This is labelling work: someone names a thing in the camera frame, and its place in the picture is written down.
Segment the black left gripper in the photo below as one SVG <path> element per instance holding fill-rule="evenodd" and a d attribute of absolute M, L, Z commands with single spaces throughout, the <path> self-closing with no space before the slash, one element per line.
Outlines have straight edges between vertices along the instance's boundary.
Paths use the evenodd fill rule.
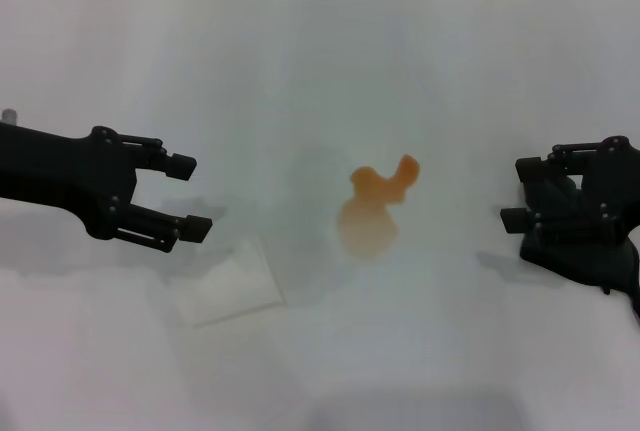
<path fill-rule="evenodd" d="M 213 225 L 210 218 L 129 205 L 137 183 L 135 168 L 188 181 L 196 159 L 169 155 L 158 138 L 118 137 L 104 127 L 83 138 L 68 138 L 2 124 L 1 196 L 66 210 L 96 239 L 115 238 L 164 253 L 178 241 L 203 243 Z"/>

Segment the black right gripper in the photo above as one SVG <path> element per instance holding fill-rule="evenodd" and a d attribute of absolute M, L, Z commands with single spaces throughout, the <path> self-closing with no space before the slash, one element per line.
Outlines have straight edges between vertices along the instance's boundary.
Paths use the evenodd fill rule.
<path fill-rule="evenodd" d="M 540 239 L 598 239 L 620 244 L 639 226 L 639 151 L 625 136 L 598 143 L 557 144 L 546 159 L 520 158 L 521 183 L 583 175 L 582 192 L 593 217 L 572 211 L 503 208 L 508 234 Z"/>

